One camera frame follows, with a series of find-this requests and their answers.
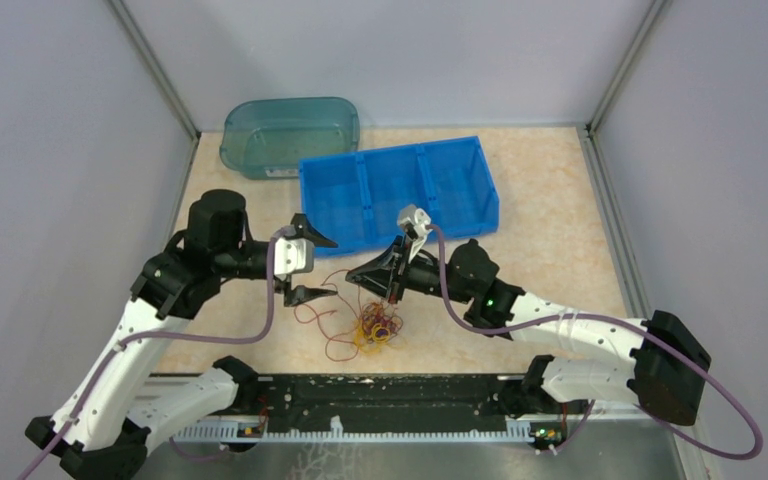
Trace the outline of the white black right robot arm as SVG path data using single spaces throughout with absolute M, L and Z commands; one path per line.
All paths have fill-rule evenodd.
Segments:
M 615 319 L 545 300 L 498 277 L 500 267 L 475 239 L 447 262 L 397 237 L 384 253 L 350 270 L 348 282 L 388 301 L 405 291 L 447 297 L 468 309 L 460 320 L 489 337 L 564 352 L 538 355 L 529 366 L 523 398 L 536 412 L 557 403 L 603 400 L 641 407 L 680 426 L 695 424 L 711 357 L 674 314 Z

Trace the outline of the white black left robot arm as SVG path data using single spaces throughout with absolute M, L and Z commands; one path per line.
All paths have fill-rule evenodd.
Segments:
M 332 246 L 300 213 L 268 240 L 256 240 L 241 194 L 204 193 L 190 206 L 186 227 L 144 264 L 86 377 L 55 413 L 31 420 L 26 437 L 74 479 L 130 479 L 159 445 L 200 419 L 228 409 L 261 413 L 258 373 L 232 356 L 147 406 L 135 399 L 170 344 L 193 340 L 187 326 L 226 282 L 264 281 L 273 315 L 277 302 L 295 307 L 325 295 L 292 278 L 312 271 L 317 248 Z

